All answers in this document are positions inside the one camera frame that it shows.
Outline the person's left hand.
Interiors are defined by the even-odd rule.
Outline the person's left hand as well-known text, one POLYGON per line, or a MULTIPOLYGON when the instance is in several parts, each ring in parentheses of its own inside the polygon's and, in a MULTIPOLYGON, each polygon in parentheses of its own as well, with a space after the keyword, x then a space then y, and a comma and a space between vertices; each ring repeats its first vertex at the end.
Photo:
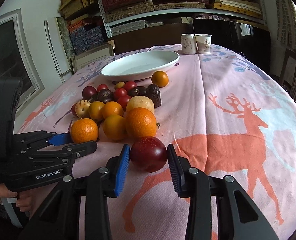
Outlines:
POLYGON ((12 192, 4 184, 0 184, 0 203, 2 198, 16 198, 16 206, 21 212, 30 211, 32 208, 32 194, 30 191, 12 192))

